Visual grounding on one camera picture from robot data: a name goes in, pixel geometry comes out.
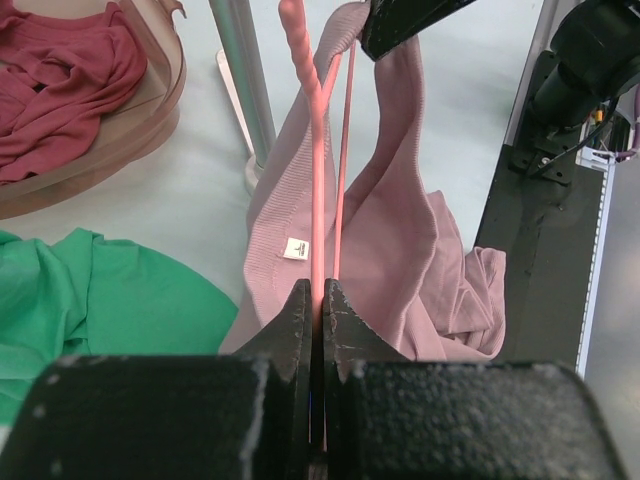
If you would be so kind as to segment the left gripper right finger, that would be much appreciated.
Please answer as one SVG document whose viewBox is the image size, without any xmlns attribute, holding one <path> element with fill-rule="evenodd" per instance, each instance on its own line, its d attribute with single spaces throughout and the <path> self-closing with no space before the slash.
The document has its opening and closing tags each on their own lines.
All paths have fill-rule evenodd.
<svg viewBox="0 0 640 480">
<path fill-rule="evenodd" d="M 628 475 L 594 397 L 563 365 L 410 361 L 332 279 L 323 326 L 332 479 Z"/>
</svg>

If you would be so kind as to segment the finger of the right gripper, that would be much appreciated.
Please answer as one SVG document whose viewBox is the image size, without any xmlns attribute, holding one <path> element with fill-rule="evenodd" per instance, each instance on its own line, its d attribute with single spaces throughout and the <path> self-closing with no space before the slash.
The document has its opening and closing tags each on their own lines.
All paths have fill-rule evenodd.
<svg viewBox="0 0 640 480">
<path fill-rule="evenodd" d="M 364 53 L 378 61 L 394 48 L 474 0 L 373 0 L 361 32 Z"/>
</svg>

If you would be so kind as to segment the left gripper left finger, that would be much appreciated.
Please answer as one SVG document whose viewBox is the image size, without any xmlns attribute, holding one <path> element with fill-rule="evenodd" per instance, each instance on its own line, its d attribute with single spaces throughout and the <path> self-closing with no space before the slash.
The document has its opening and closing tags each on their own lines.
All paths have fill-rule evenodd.
<svg viewBox="0 0 640 480">
<path fill-rule="evenodd" d="M 229 355 L 68 355 L 32 385 L 5 479 L 303 479 L 310 284 Z"/>
</svg>

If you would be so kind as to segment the pink hanger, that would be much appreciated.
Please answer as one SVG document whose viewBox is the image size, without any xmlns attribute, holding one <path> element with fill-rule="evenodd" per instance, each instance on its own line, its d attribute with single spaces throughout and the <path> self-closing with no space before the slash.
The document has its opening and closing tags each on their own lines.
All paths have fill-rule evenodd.
<svg viewBox="0 0 640 480">
<path fill-rule="evenodd" d="M 324 116 L 342 56 L 334 56 L 326 80 L 322 82 L 313 61 L 313 52 L 302 1 L 281 1 L 278 12 L 285 30 L 296 75 L 308 101 L 312 140 L 312 214 L 311 214 L 311 311 L 312 350 L 310 378 L 310 445 L 322 451 L 326 443 L 323 371 L 323 299 L 325 282 L 325 143 Z"/>
</svg>

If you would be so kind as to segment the mauve pink tank top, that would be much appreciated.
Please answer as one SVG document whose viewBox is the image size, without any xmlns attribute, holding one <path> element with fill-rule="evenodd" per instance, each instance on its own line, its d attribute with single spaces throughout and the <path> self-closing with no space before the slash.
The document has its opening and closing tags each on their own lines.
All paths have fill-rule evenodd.
<svg viewBox="0 0 640 480">
<path fill-rule="evenodd" d="M 410 39 L 374 67 L 378 139 L 371 159 L 336 207 L 334 163 L 325 163 L 326 272 L 355 312 L 412 360 L 484 361 L 506 332 L 502 251 L 465 251 L 441 192 L 419 173 L 424 111 L 420 44 Z M 283 308 L 309 260 L 312 138 L 299 94 L 269 154 L 247 213 L 245 291 L 221 351 L 239 349 Z"/>
</svg>

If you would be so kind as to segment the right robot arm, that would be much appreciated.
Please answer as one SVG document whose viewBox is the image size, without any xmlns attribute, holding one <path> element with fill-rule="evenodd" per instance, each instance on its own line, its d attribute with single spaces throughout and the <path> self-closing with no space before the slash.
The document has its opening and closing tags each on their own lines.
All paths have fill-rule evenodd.
<svg viewBox="0 0 640 480">
<path fill-rule="evenodd" d="M 580 2 L 547 53 L 556 64 L 525 103 L 511 165 L 529 178 L 565 184 L 562 163 L 600 134 L 621 96 L 639 83 L 638 2 Z"/>
</svg>

